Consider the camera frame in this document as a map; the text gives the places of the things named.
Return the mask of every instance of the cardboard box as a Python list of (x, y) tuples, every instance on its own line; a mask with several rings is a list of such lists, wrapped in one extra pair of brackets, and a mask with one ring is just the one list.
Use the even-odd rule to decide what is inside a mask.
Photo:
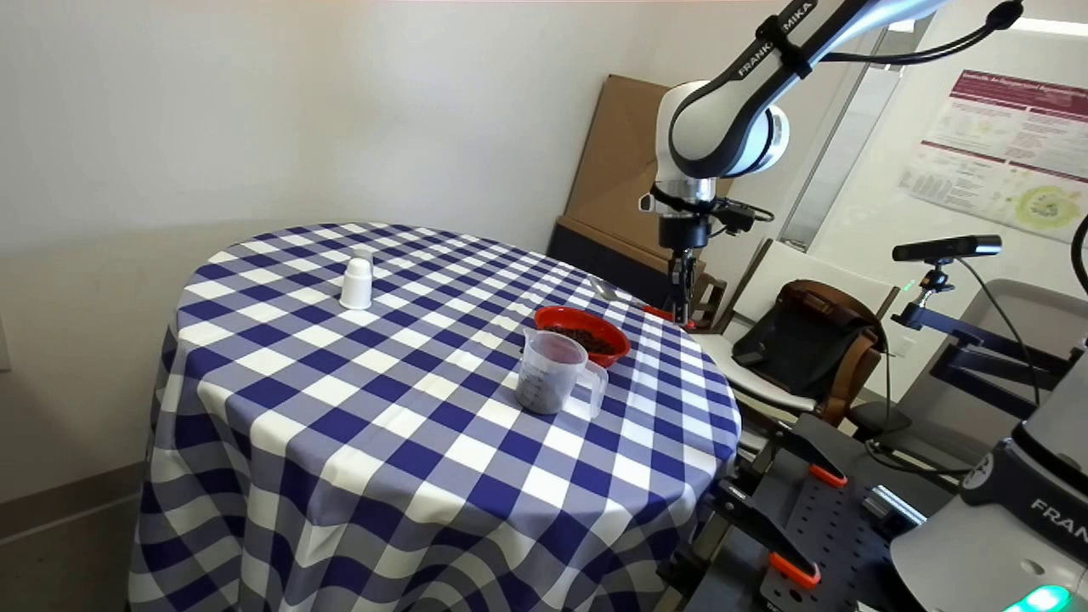
[(583, 148), (560, 228), (667, 271), (655, 219), (640, 209), (655, 178), (654, 129), (667, 84), (609, 75)]

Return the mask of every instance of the white wall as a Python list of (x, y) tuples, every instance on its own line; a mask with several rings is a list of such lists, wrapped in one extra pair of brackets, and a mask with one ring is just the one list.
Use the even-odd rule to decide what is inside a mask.
[(597, 83), (707, 78), (758, 14), (2, 0), (0, 501), (143, 456), (161, 331), (221, 245), (382, 219), (544, 248)]
[[(994, 5), (949, 5), (945, 14), (926, 33), (926, 44), (953, 42), (971, 31), (984, 21), (984, 9)], [(1088, 5), (1082, 0), (1037, 0), (1027, 5), (1029, 18), (1042, 21), (1078, 21), (1088, 25)], [(1060, 83), (1088, 89), (1088, 39), (1056, 39), (1056, 33), (995, 33), (970, 56), (954, 56), (939, 65), (907, 69), (894, 98), (888, 103), (883, 120), (866, 139), (849, 180), (843, 184), (826, 224), (818, 228), (812, 253), (849, 269), (864, 269), (883, 278), (902, 284), (902, 304), (919, 295), (919, 278), (926, 265), (890, 261), (890, 248), (903, 242), (945, 238), (945, 236), (1003, 236), (999, 260), (977, 260), (984, 278), (1020, 278), (1033, 285), (1052, 285), (1056, 292), (1086, 295), (1068, 265), (1068, 245), (1022, 236), (984, 219), (966, 219), (926, 202), (910, 202), (898, 190), (898, 180), (919, 150), (923, 132), (943, 111), (963, 69)], [(943, 313), (963, 313), (977, 295), (977, 278), (963, 269), (949, 269), (954, 292), (932, 295), (929, 305)], [(932, 350), (943, 344), (939, 333), (907, 333), (888, 322), (894, 339), (894, 399), (919, 378)]]

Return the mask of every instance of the floor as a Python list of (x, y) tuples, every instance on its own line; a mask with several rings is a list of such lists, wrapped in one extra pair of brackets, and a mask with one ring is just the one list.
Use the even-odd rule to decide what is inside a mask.
[(0, 541), (0, 608), (121, 612), (135, 501)]

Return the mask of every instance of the red bowl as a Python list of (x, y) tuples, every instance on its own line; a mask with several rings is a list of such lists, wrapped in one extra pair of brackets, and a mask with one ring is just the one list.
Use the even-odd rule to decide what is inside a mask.
[(634, 350), (620, 326), (588, 310), (541, 305), (534, 322), (538, 331), (574, 336), (586, 347), (588, 362), (597, 369), (613, 369)]

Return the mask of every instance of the gingham tablecloth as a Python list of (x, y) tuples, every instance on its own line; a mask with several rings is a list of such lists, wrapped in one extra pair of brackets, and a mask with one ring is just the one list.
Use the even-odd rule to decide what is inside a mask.
[[(379, 248), (366, 313), (337, 304), (355, 245)], [(541, 304), (634, 339), (594, 420), (514, 406)], [(132, 608), (645, 608), (739, 447), (678, 326), (487, 238), (260, 236), (195, 271), (171, 331)]]

